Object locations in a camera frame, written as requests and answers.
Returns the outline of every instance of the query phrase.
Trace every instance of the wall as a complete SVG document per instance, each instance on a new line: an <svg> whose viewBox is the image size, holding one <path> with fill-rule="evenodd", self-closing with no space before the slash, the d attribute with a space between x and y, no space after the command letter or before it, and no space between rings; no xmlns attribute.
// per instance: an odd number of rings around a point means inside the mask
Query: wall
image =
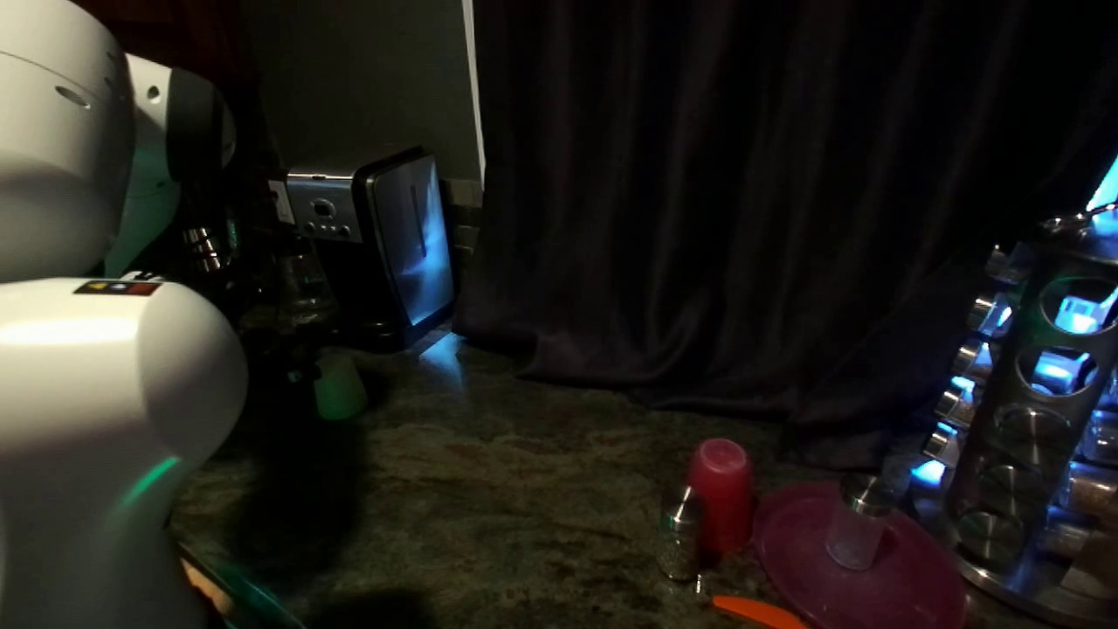
<svg viewBox="0 0 1118 629"><path fill-rule="evenodd" d="M421 145L449 197L475 194L482 164L460 0L240 0L240 8L263 109L285 164Z"/></svg>

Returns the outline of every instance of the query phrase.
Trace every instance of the dark curtain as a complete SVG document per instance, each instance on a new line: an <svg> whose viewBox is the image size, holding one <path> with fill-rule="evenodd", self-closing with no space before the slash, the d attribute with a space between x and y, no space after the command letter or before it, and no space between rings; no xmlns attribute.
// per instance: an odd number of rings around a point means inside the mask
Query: dark curtain
<svg viewBox="0 0 1118 629"><path fill-rule="evenodd" d="M987 249L1118 147L1113 0L475 0L475 34L456 331L836 467L920 428Z"/></svg>

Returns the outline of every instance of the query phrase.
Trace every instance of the red cup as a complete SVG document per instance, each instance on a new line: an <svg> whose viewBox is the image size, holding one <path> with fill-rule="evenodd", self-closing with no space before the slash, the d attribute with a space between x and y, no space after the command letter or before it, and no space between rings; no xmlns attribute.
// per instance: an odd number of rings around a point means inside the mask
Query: red cup
<svg viewBox="0 0 1118 629"><path fill-rule="evenodd" d="M701 508L698 556L715 563L744 552L754 475L749 452L730 437L709 437L691 454L691 496Z"/></svg>

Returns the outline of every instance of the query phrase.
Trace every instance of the pink plate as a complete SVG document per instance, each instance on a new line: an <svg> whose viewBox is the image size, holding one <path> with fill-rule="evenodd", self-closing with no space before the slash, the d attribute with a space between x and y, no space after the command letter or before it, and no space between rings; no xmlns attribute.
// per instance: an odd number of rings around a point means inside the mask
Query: pink plate
<svg viewBox="0 0 1118 629"><path fill-rule="evenodd" d="M957 629L964 583L951 556L903 515L882 520L871 569L842 569L824 540L839 486L789 486L760 501L754 552L772 588L821 629Z"/></svg>

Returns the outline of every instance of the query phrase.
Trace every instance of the floor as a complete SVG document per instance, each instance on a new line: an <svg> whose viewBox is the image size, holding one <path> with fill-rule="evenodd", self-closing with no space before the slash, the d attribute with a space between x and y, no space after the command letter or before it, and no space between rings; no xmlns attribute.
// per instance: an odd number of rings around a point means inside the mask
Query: floor
<svg viewBox="0 0 1118 629"><path fill-rule="evenodd" d="M739 625L657 563L689 454L739 441L758 496L831 482L781 461L772 424L528 381L454 337L341 358L365 413L316 418L305 387L256 387L173 502L185 560L234 597L240 629ZM730 588L772 595L758 569Z"/></svg>

